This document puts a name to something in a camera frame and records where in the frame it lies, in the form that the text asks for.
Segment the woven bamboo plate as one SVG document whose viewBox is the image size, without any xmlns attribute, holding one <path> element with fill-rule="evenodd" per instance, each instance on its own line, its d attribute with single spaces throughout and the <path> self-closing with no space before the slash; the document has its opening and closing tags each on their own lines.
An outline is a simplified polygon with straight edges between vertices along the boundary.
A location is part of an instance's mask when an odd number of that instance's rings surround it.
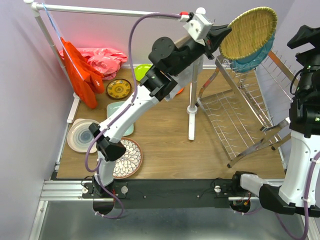
<svg viewBox="0 0 320 240">
<path fill-rule="evenodd" d="M 231 32 L 219 46 L 228 60 L 240 60 L 262 48 L 276 30 L 278 16 L 270 7 L 255 7 L 236 17 L 228 26 Z"/>
</svg>

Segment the teal scalloped plate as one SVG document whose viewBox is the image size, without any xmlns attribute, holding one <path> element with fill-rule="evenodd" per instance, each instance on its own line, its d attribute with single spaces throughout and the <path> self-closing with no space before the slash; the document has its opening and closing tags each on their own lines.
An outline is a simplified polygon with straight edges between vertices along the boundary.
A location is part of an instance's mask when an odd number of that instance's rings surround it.
<svg viewBox="0 0 320 240">
<path fill-rule="evenodd" d="M 246 73 L 260 65 L 272 50 L 275 33 L 274 31 L 267 43 L 253 54 L 242 59 L 230 60 L 230 68 L 236 73 Z"/>
</svg>

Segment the orange plastic plate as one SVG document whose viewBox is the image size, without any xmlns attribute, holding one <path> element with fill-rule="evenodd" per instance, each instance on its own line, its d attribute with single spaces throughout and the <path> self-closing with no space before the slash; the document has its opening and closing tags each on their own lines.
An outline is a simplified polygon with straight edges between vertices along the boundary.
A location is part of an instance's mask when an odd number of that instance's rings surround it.
<svg viewBox="0 0 320 240">
<path fill-rule="evenodd" d="M 179 95 L 180 93 L 182 93 L 182 92 L 183 92 L 183 90 L 184 90 L 184 87 L 183 87 L 183 88 L 181 88 L 181 89 L 177 92 L 177 95 Z"/>
</svg>

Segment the brown rim floral plate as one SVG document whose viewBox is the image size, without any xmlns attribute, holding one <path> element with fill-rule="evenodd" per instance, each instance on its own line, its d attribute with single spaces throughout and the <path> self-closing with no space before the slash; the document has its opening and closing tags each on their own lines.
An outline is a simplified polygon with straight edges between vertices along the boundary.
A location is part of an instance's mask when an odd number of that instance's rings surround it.
<svg viewBox="0 0 320 240">
<path fill-rule="evenodd" d="M 115 162 L 114 179 L 125 179 L 132 176 L 138 171 L 143 162 L 143 152 L 136 141 L 123 137 L 120 142 L 126 148 L 126 151 Z"/>
</svg>

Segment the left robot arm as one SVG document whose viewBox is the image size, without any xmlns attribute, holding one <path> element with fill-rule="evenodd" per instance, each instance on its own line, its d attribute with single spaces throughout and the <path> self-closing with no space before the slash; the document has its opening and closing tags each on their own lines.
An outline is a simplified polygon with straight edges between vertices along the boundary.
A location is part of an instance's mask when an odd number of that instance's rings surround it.
<svg viewBox="0 0 320 240">
<path fill-rule="evenodd" d="M 166 36 L 154 42 L 149 54 L 152 67 L 133 94 L 111 118 L 100 124 L 92 123 L 88 128 L 94 136 L 99 156 L 93 187 L 99 197 L 104 198 L 110 194 L 116 160 L 126 152 L 121 143 L 126 130 L 150 108 L 164 98 L 173 96 L 175 87 L 182 88 L 183 83 L 179 82 L 178 75 L 202 55 L 212 59 L 213 53 L 231 31 L 227 24 L 211 26 L 203 38 L 203 44 L 189 38 L 181 46 L 176 46 Z"/>
</svg>

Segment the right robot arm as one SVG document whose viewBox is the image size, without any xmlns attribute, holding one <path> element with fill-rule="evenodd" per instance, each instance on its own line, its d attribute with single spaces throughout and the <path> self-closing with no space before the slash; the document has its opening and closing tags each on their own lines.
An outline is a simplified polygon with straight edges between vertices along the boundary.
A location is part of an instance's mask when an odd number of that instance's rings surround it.
<svg viewBox="0 0 320 240">
<path fill-rule="evenodd" d="M 258 175 L 237 171 L 230 191 L 241 196 L 249 191 L 264 209 L 284 215 L 300 214 L 318 218 L 316 185 L 320 172 L 320 29 L 302 25 L 287 43 L 295 49 L 306 43 L 313 48 L 296 54 L 302 65 L 289 108 L 291 150 L 285 178 L 274 186 Z"/>
</svg>

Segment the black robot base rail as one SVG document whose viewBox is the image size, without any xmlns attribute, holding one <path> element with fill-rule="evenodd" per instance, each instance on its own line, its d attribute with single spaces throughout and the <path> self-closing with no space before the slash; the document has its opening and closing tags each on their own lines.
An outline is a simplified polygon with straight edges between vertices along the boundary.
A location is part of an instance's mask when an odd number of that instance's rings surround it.
<svg viewBox="0 0 320 240">
<path fill-rule="evenodd" d="M 234 208 L 238 211 L 260 208 L 259 199 L 246 190 L 235 189 L 231 179 L 114 179 L 101 187 L 97 180 L 83 185 L 85 199 L 94 206 L 116 209 Z"/>
</svg>

